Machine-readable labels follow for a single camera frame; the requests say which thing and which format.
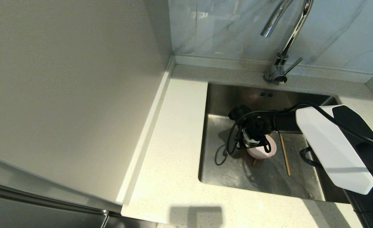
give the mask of wall tile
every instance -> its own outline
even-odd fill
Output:
[[[169,0],[175,54],[272,61],[302,7],[294,1],[269,38],[260,32],[279,0]],[[373,73],[373,0],[316,0],[288,63]]]

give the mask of black cable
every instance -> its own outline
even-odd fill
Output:
[[[360,134],[358,134],[357,132],[355,132],[353,129],[351,128],[348,128],[344,125],[342,125],[339,121],[335,120],[332,116],[330,116],[328,113],[326,113],[322,108],[320,108],[318,105],[314,104],[314,103],[311,103],[311,102],[301,102],[301,103],[297,103],[295,104],[294,106],[290,107],[289,109],[287,110],[283,110],[283,111],[279,111],[279,112],[288,112],[288,111],[291,111],[301,105],[307,105],[307,106],[311,106],[313,107],[314,109],[316,109],[318,112],[320,112],[320,114],[322,114],[327,120],[329,120],[330,122],[334,123],[335,125],[337,125],[337,127],[339,127],[340,129],[350,133],[351,135],[353,135],[354,137],[357,137],[358,139],[361,139],[363,141],[365,141],[366,143],[369,143],[371,145],[373,145],[373,140],[370,139],[370,138],[367,138],[365,136],[362,136]]]
[[[228,148],[230,146],[230,139],[231,139],[231,135],[233,134],[233,131],[234,131],[234,128],[237,124],[240,123],[240,121],[244,120],[246,117],[250,116],[250,115],[253,115],[253,114],[256,114],[256,113],[281,113],[281,112],[289,112],[289,111],[292,111],[294,110],[295,108],[301,106],[301,105],[306,105],[306,106],[310,106],[310,107],[313,107],[314,109],[316,109],[318,112],[320,112],[320,114],[322,114],[327,120],[329,120],[330,122],[334,123],[335,125],[337,125],[337,127],[339,127],[340,129],[348,132],[349,134],[353,135],[354,137],[357,137],[358,139],[361,139],[371,145],[373,145],[373,140],[370,139],[370,138],[367,138],[365,136],[362,136],[362,135],[359,135],[357,132],[355,132],[354,130],[342,125],[340,122],[338,122],[337,120],[335,120],[332,116],[330,116],[328,113],[326,113],[322,108],[320,108],[318,105],[314,104],[314,103],[311,103],[311,102],[300,102],[300,103],[297,103],[295,104],[294,106],[286,109],[286,110],[282,110],[282,111],[277,111],[277,112],[274,112],[274,111],[252,111],[252,112],[249,112],[247,114],[245,114],[244,116],[242,116],[240,119],[238,119],[234,124],[233,124],[233,127],[231,127],[231,130],[230,130],[230,133],[228,134],[228,138],[227,138],[227,145],[226,145],[226,152],[228,155],[231,155],[234,153],[235,151],[235,147],[233,149],[233,151],[230,153],[228,151]]]

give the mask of faucet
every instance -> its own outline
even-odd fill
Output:
[[[264,37],[269,37],[274,30],[276,24],[278,23],[279,19],[281,18],[282,14],[286,11],[288,6],[292,3],[293,0],[281,0],[279,4],[274,9],[271,17],[269,18],[268,22],[264,26],[261,35]],[[284,71],[284,64],[288,59],[288,51],[291,48],[293,42],[295,41],[296,37],[299,34],[300,29],[305,22],[309,11],[312,6],[312,0],[304,0],[302,6],[302,13],[298,17],[298,21],[296,22],[295,27],[293,28],[292,34],[288,37],[285,45],[283,46],[282,50],[276,54],[276,60],[274,64],[270,67],[269,72],[264,75],[264,79],[266,82],[273,83],[276,85],[284,84],[288,79],[286,74],[291,71],[303,58],[299,58],[295,61],[292,66],[289,67],[286,71]]]

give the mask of stainless steel sink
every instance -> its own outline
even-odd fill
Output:
[[[235,152],[233,157],[226,156],[225,144],[234,123],[227,115],[234,107],[247,105],[253,111],[282,110],[303,101],[337,104],[334,97],[327,95],[209,84],[199,180],[304,199],[349,203],[343,189],[336,187],[323,170],[302,161],[299,151],[308,146],[303,135],[283,134],[291,176],[286,171],[278,133],[272,134],[277,151],[269,159],[253,164],[254,158],[244,150]]]

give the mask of countertop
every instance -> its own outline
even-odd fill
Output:
[[[361,227],[349,204],[312,201],[201,183],[201,153],[209,82],[334,95],[373,130],[373,94],[366,84],[290,75],[267,84],[261,72],[176,65],[127,217],[187,227]]]

